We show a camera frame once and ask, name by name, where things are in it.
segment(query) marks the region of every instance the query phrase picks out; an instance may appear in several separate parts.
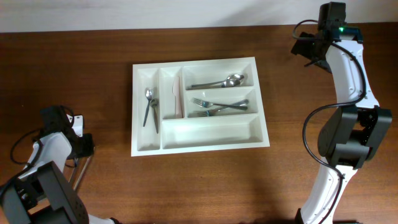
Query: utensil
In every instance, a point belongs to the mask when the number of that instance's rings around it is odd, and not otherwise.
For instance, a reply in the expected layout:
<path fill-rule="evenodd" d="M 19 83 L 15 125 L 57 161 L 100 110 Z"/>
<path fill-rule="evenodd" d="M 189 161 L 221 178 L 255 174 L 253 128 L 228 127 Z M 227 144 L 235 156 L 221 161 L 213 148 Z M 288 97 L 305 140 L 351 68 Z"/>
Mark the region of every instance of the utensil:
<path fill-rule="evenodd" d="M 144 124 L 142 125 L 142 127 L 145 127 L 145 124 L 147 122 L 148 112 L 149 112 L 149 103 L 152 100 L 153 95 L 154 95 L 154 91 L 152 89 L 147 88 L 145 90 L 145 97 L 148 99 L 148 105 L 147 105 L 147 109 L 145 110 Z"/>
<path fill-rule="evenodd" d="M 209 108 L 209 107 L 211 107 L 213 105 L 217 105 L 217 106 L 225 106 L 225 107 L 233 108 L 233 109 L 237 109 L 237 110 L 247 110 L 248 109 L 247 106 L 235 106 L 235 105 L 225 105 L 225 104 L 221 104 L 221 103 L 212 103 L 212 102 L 209 102 L 209 101 L 199 100 L 199 99 L 196 99 L 196 98 L 194 98 L 192 100 L 192 102 L 194 104 L 196 104 L 198 106 L 201 106 L 201 107 L 204 107 L 204 108 Z"/>
<path fill-rule="evenodd" d="M 234 74 L 228 75 L 225 80 L 222 80 L 219 82 L 213 82 L 213 83 L 193 84 L 193 85 L 191 85 L 191 88 L 212 86 L 212 85 L 219 84 L 219 83 L 221 83 L 222 88 L 234 87 L 234 86 L 242 85 L 244 83 L 245 76 L 246 76 L 246 74 L 244 74 L 244 73 L 234 73 Z"/>
<path fill-rule="evenodd" d="M 249 100 L 241 100 L 239 102 L 233 103 L 231 105 L 235 105 L 235 106 L 245 106 L 249 104 Z M 217 112 L 221 111 L 221 110 L 225 110 L 228 109 L 225 106 L 219 107 L 219 108 L 215 108 L 212 110 L 206 110 L 206 111 L 197 111 L 194 112 L 196 117 L 205 117 L 205 116 L 214 116 L 216 115 Z"/>
<path fill-rule="evenodd" d="M 152 110 L 154 112 L 154 121 L 155 121 L 155 128 L 156 128 L 156 133 L 159 134 L 159 124 L 157 122 L 157 113 L 156 113 L 156 109 L 157 109 L 157 105 L 159 104 L 159 101 L 157 99 L 152 99 L 150 101 L 150 106 L 152 107 Z"/>
<path fill-rule="evenodd" d="M 173 94 L 175 96 L 175 118 L 182 118 L 180 102 L 180 77 L 176 77 L 174 80 Z"/>

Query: white knife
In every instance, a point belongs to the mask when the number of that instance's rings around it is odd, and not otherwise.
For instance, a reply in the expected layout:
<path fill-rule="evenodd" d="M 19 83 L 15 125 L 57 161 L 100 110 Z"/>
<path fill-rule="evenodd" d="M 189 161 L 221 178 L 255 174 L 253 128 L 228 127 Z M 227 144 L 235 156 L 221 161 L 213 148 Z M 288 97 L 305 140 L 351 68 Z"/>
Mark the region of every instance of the white knife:
<path fill-rule="evenodd" d="M 180 77 L 174 79 L 173 94 L 175 96 L 175 118 L 182 118 L 180 102 Z"/>

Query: white tray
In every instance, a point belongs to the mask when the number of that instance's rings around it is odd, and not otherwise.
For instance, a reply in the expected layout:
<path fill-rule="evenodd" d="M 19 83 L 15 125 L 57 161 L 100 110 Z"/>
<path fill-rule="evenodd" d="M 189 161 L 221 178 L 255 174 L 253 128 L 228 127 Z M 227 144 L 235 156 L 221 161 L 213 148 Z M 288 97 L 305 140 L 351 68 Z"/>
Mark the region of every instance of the white tray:
<path fill-rule="evenodd" d="M 132 70 L 131 156 L 269 146 L 254 57 L 141 64 L 133 65 Z M 224 80 L 232 73 L 246 74 L 241 86 L 189 90 L 192 84 Z M 180 119 L 175 119 L 172 93 L 176 77 L 180 78 Z M 152 108 L 146 126 L 142 127 L 148 103 L 146 88 L 153 88 L 155 98 L 159 99 L 159 134 L 155 131 Z M 193 104 L 192 98 L 227 104 L 248 99 L 249 104 L 246 111 L 227 109 L 217 116 L 195 118 L 194 111 L 208 109 Z"/>

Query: empty compartment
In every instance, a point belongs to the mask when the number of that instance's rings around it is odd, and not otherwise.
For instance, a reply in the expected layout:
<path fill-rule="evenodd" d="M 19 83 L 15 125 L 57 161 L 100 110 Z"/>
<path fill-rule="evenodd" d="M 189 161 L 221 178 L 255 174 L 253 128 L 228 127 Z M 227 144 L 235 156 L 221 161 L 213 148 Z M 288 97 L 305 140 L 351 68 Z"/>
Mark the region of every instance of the empty compartment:
<path fill-rule="evenodd" d="M 160 117 L 162 119 L 183 118 L 182 68 L 161 68 L 159 86 L 159 92 L 160 95 L 162 95 L 160 102 Z"/>
<path fill-rule="evenodd" d="M 232 108 L 225 108 L 215 113 L 215 116 L 232 115 L 232 114 L 250 114 L 257 113 L 257 100 L 256 91 L 252 87 L 244 88 L 223 88 L 223 89 L 210 89 L 210 90 L 193 90 L 185 93 L 185 108 L 186 114 L 189 118 L 194 118 L 199 115 L 200 112 L 206 110 L 215 110 L 220 106 L 212 106 L 209 108 L 203 108 L 193 103 L 193 99 L 205 100 L 212 103 L 222 103 L 231 105 L 243 100 L 248 100 L 247 110 L 237 110 Z"/>
<path fill-rule="evenodd" d="M 162 142 L 163 149 L 231 144 L 235 145 L 228 148 L 237 148 L 263 142 L 263 137 L 258 115 L 247 114 L 163 121 Z"/>
<path fill-rule="evenodd" d="M 221 88 L 221 84 L 191 88 L 194 84 L 213 83 L 226 80 L 228 75 L 242 73 L 245 76 L 240 86 L 253 86 L 252 63 L 217 63 L 211 65 L 186 66 L 183 68 L 186 90 Z"/>
<path fill-rule="evenodd" d="M 160 149 L 160 116 L 159 116 L 159 106 L 157 107 L 157 120 L 159 123 L 159 134 L 156 133 L 155 121 L 153 115 L 152 107 L 149 107 L 148 117 L 146 121 L 145 127 L 144 117 L 145 111 L 148 105 L 148 99 L 146 98 L 146 89 L 150 88 L 153 90 L 154 95 L 152 98 L 159 99 L 159 69 L 158 68 L 145 68 L 139 69 L 138 71 L 138 80 L 135 82 L 138 85 L 135 85 L 134 88 L 137 88 L 137 91 L 133 91 L 133 100 L 137 100 L 138 104 L 138 114 L 137 120 L 133 120 L 133 122 L 138 122 L 137 127 L 137 149 L 138 151 L 145 150 L 156 150 Z"/>

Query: wooden table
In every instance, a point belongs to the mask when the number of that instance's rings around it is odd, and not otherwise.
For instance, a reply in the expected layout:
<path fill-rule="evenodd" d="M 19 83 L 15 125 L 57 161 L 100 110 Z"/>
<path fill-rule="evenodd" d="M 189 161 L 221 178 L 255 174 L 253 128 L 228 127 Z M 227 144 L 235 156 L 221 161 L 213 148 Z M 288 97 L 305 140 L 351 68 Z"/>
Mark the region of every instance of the wooden table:
<path fill-rule="evenodd" d="M 394 120 L 375 158 L 353 177 L 335 220 L 398 220 L 398 24 L 359 24 L 374 95 Z M 0 182 L 22 169 L 9 160 L 39 110 L 67 105 L 85 117 L 96 153 L 79 196 L 90 214 L 124 223 L 275 223 L 293 219 L 319 165 L 301 130 L 334 103 L 332 75 L 290 53 L 292 26 L 0 34 Z M 131 157 L 132 64 L 256 57 L 271 147 Z M 316 115 L 316 149 L 333 110 Z M 16 158 L 26 160 L 24 141 Z M 4 215 L 0 223 L 6 223 Z"/>

